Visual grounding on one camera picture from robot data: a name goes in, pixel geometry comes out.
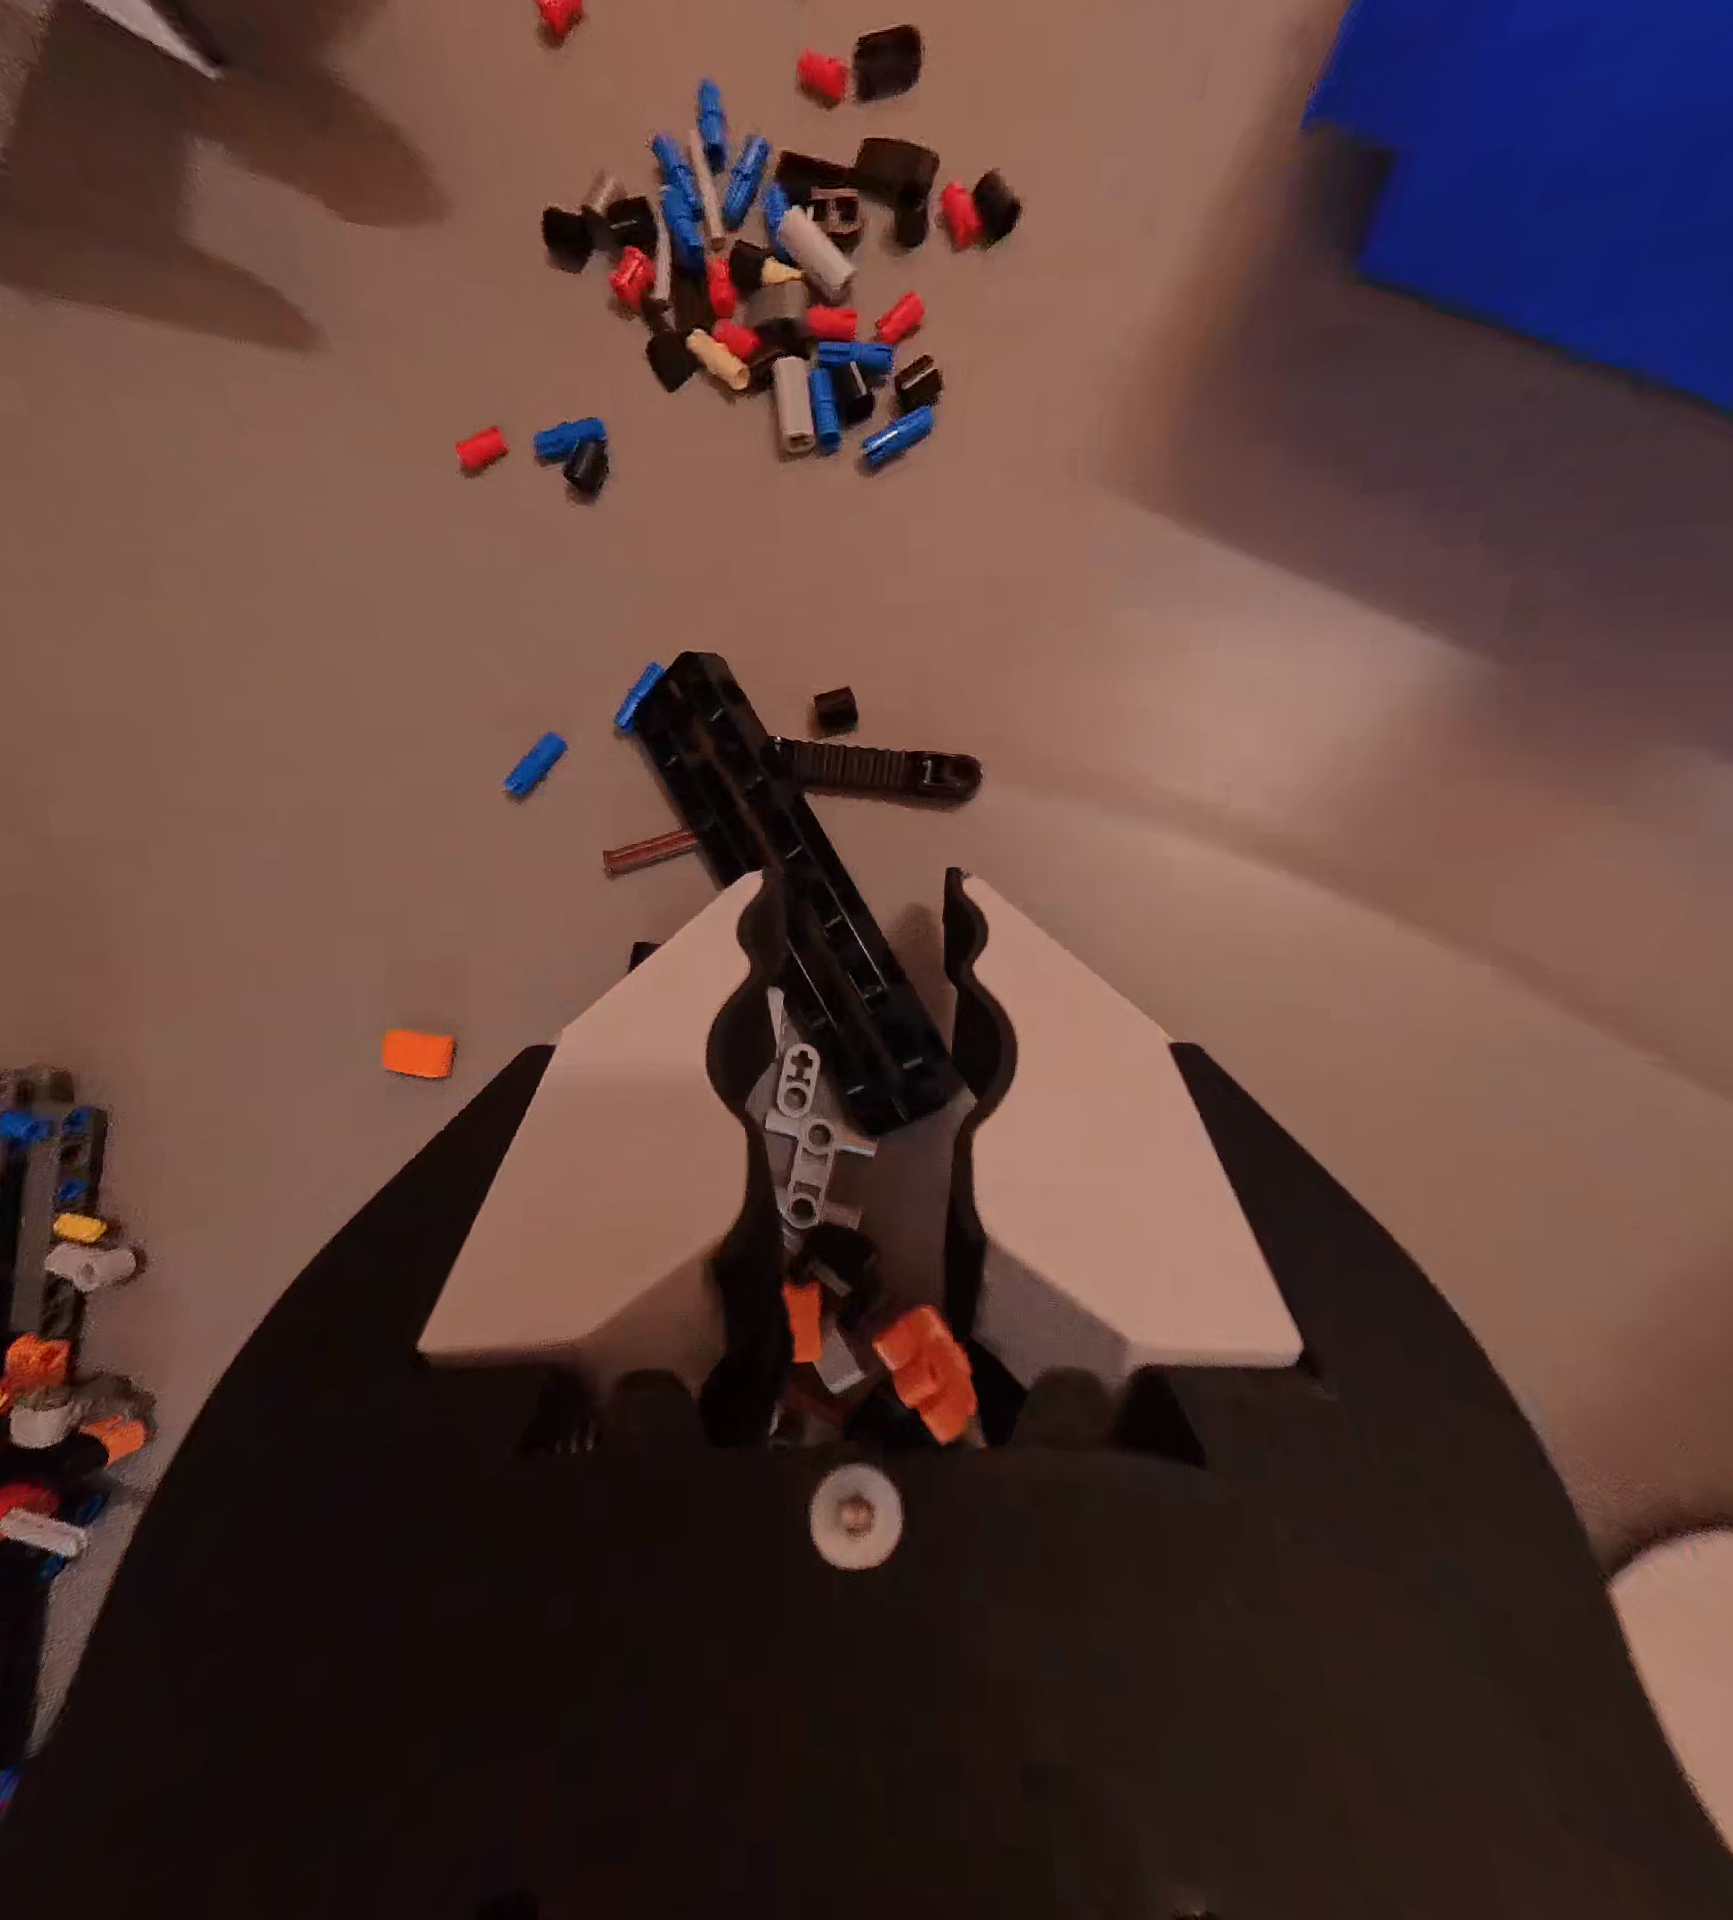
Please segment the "black lego gear rack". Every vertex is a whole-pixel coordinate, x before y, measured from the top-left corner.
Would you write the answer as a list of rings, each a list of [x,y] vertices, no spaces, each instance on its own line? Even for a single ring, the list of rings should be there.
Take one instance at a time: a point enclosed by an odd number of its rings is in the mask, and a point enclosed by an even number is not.
[[[983,787],[983,766],[974,757],[941,750],[774,736],[768,758],[783,778],[817,796],[959,809]]]

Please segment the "pile of small lego pins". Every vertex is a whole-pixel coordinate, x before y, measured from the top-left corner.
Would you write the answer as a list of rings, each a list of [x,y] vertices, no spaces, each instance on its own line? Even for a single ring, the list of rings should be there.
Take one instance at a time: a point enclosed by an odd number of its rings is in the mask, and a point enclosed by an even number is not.
[[[918,348],[929,302],[915,287],[873,298],[867,246],[882,226],[899,266],[929,238],[957,257],[995,250],[1023,225],[1013,180],[948,177],[911,137],[871,134],[832,159],[736,132],[711,78],[686,134],[646,146],[648,191],[600,173],[543,209],[541,244],[566,277],[602,274],[659,392],[758,401],[788,465],[851,458],[879,474],[926,445],[944,402],[942,365]]]

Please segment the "blue plastic bin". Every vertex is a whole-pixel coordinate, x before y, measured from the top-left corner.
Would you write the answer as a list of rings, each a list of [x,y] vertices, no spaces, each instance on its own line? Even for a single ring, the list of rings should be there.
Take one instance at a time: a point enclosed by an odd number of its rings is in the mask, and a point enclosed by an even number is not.
[[[1349,5],[1359,274],[1733,417],[1733,2]]]

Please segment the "grey lego cross connector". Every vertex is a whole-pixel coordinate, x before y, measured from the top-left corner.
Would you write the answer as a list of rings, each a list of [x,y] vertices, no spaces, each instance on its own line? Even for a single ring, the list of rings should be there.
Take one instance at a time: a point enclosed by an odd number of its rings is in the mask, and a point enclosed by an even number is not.
[[[813,1045],[783,1042],[762,1128],[777,1161],[774,1201],[787,1236],[798,1243],[829,1227],[854,1233],[862,1222],[854,1175],[879,1157],[879,1140],[845,1117]]]

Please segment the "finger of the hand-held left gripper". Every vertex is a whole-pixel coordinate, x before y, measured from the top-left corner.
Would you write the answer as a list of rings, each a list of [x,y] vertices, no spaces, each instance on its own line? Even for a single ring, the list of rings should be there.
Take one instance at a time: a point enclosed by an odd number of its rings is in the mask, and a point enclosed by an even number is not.
[[[231,71],[227,53],[191,5],[78,2],[76,6],[203,78],[220,78]]]

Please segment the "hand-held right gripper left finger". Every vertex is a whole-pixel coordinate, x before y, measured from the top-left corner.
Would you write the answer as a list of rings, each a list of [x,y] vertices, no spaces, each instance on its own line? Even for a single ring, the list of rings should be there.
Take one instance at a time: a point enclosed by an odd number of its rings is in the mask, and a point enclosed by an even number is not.
[[[746,875],[566,1025],[416,1352],[543,1364],[594,1394],[696,1393],[709,1437],[761,1444],[788,1366],[783,1220],[748,1100],[777,1042],[783,888]]]

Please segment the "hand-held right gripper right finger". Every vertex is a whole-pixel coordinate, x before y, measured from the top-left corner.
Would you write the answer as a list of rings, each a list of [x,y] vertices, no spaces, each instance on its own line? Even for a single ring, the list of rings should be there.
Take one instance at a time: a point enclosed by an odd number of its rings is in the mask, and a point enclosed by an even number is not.
[[[1199,1448],[1190,1405],[1306,1385],[1306,1341],[1166,1029],[951,869],[942,959],[971,1107],[942,1289],[989,1448]]]

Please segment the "orange lego connector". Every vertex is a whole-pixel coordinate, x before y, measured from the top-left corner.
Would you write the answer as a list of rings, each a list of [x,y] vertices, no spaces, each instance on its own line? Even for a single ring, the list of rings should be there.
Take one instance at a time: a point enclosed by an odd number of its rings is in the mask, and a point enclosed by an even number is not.
[[[934,1444],[964,1442],[977,1423],[974,1369],[937,1307],[915,1307],[873,1341],[897,1401],[915,1415]]]

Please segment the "black lego frame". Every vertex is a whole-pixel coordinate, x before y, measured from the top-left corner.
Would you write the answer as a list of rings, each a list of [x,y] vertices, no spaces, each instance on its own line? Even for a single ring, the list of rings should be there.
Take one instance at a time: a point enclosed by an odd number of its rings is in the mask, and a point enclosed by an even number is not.
[[[768,758],[780,739],[727,661],[686,651],[638,711],[654,775],[720,886],[766,875],[783,900],[783,1006],[847,1117],[886,1137],[942,1110],[959,1077],[934,1021],[815,814]]]

